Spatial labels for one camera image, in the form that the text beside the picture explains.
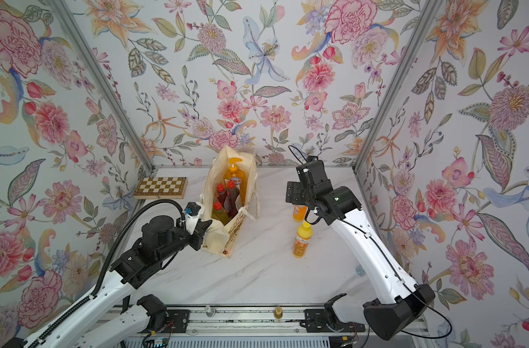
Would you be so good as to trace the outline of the cream canvas shopping bag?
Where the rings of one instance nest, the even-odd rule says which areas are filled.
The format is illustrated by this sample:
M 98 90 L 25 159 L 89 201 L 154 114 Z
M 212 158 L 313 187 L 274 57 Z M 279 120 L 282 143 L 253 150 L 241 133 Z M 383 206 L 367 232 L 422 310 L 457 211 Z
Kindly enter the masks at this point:
M 245 219 L 256 220 L 259 203 L 250 213 L 251 200 L 257 200 L 257 162 L 254 155 L 236 152 L 224 146 L 215 158 L 201 193 L 203 218 L 211 226 L 203 239 L 202 249 L 229 258 Z

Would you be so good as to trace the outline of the large orange pump soap bottle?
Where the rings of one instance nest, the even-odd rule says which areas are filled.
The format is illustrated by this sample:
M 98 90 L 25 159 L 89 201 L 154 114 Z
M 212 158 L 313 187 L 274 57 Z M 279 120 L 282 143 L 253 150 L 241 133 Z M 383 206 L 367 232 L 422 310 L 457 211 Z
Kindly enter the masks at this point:
M 239 157 L 232 157 L 228 160 L 228 169 L 224 174 L 224 182 L 228 184 L 229 181 L 232 181 L 236 187 L 239 189 L 241 204 L 244 205 L 246 202 L 246 184 L 247 177 L 246 173 L 241 169 L 240 163 L 243 160 Z

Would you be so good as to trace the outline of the red Fairy dish soap bottle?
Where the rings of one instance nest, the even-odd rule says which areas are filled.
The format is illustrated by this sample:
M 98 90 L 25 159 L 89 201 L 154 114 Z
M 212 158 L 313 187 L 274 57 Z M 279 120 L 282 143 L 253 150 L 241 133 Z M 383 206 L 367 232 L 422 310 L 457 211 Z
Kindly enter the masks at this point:
M 222 205 L 222 207 L 225 207 L 225 203 L 228 198 L 228 193 L 226 188 L 224 187 L 224 184 L 218 184 L 217 185 L 217 201 Z

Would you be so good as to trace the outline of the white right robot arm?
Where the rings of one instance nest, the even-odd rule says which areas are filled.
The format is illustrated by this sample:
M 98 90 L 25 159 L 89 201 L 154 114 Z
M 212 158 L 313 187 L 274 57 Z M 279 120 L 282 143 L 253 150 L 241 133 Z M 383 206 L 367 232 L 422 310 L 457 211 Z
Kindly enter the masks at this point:
M 369 277 L 377 297 L 364 303 L 364 319 L 385 341 L 402 332 L 432 304 L 435 294 L 418 284 L 395 260 L 371 226 L 354 193 L 334 188 L 316 156 L 296 168 L 298 181 L 286 187 L 286 202 L 305 205 L 344 240 Z

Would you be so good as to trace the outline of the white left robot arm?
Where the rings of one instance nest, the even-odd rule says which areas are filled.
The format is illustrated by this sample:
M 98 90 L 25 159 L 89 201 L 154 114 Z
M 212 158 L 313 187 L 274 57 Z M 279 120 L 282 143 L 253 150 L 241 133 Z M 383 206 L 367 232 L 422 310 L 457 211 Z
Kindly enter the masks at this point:
M 5 347 L 71 347 L 117 302 L 138 290 L 186 247 L 199 250 L 211 220 L 181 220 L 160 215 L 141 228 L 142 236 L 123 252 L 89 294 L 58 315 L 42 331 L 26 339 L 10 339 Z

